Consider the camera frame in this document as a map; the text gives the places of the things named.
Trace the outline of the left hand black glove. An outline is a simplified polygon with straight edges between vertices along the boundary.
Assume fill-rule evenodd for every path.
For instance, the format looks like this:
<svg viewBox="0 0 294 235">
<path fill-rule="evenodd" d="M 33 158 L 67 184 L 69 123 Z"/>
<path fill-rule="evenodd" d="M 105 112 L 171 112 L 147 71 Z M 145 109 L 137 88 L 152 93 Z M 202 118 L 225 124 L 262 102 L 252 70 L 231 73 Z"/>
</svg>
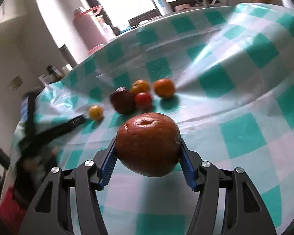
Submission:
<svg viewBox="0 0 294 235">
<path fill-rule="evenodd" d="M 43 147 L 40 153 L 25 151 L 15 166 L 14 197 L 19 204 L 28 208 L 43 180 L 51 168 L 57 167 L 56 147 Z"/>
</svg>

